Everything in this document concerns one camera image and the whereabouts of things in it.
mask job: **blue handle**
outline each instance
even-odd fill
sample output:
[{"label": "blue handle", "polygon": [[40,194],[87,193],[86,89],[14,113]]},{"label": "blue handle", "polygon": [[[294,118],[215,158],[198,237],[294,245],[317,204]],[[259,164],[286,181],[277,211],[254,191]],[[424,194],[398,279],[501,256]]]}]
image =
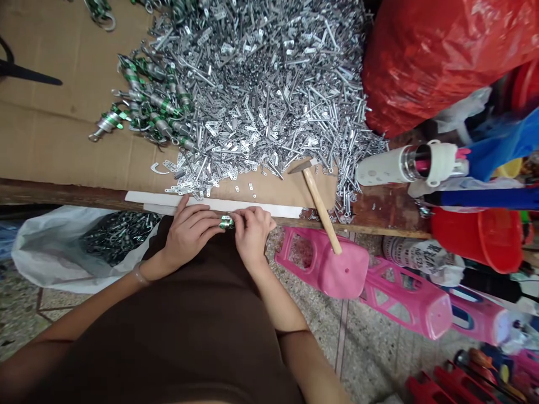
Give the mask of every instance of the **blue handle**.
[{"label": "blue handle", "polygon": [[438,191],[440,206],[480,208],[539,209],[539,188],[502,190]]}]

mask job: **bracelet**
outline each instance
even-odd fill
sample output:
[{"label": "bracelet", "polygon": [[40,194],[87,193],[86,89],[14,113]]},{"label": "bracelet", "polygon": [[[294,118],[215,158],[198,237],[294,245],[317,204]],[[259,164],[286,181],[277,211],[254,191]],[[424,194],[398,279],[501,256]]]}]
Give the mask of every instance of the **bracelet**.
[{"label": "bracelet", "polygon": [[144,276],[140,273],[140,266],[144,262],[145,261],[141,261],[139,263],[136,263],[131,272],[133,272],[133,275],[135,276],[136,280],[139,281],[139,283],[143,284],[144,286],[150,286],[152,283],[149,280],[147,280],[146,278],[144,278]]}]

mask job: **red plastic bag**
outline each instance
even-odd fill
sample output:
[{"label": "red plastic bag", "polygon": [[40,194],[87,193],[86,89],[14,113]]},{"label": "red plastic bag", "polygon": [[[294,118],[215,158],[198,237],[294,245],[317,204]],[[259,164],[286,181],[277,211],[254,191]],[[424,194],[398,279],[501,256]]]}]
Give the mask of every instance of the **red plastic bag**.
[{"label": "red plastic bag", "polygon": [[384,0],[363,63],[367,124],[394,137],[539,57],[539,0]]}]

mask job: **terrazzo floor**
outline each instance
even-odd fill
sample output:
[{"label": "terrazzo floor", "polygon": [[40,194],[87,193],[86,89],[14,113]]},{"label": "terrazzo floor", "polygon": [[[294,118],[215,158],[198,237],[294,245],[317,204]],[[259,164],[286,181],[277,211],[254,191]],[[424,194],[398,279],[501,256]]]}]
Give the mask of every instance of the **terrazzo floor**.
[{"label": "terrazzo floor", "polygon": [[[371,255],[381,254],[381,236],[341,235]],[[302,310],[355,403],[375,403],[394,392],[406,399],[408,376],[422,369],[430,373],[459,349],[478,345],[453,330],[431,341],[359,300],[337,300],[318,292],[273,261],[282,236],[282,228],[270,234],[266,253],[270,266]],[[12,261],[0,263],[0,361],[88,297],[39,288],[20,276]]]}]

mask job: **wooden hammer handle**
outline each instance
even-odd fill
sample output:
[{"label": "wooden hammer handle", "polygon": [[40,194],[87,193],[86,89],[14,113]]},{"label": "wooden hammer handle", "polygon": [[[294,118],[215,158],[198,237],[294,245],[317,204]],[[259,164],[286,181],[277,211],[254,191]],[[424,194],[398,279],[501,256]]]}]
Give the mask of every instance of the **wooden hammer handle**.
[{"label": "wooden hammer handle", "polygon": [[324,206],[324,202],[322,201],[320,192],[318,192],[318,187],[314,182],[313,174],[310,172],[309,168],[303,170],[303,176],[305,177],[305,181],[307,182],[307,186],[309,187],[310,194],[313,197],[314,206],[316,206],[316,209],[318,210],[318,216],[320,216],[320,221],[322,222],[324,230],[330,238],[333,252],[336,255],[340,255],[342,253],[342,248],[339,243],[339,239],[337,238],[337,234],[335,233],[335,229],[333,228],[333,223],[331,223],[330,216],[327,214],[326,207]]}]

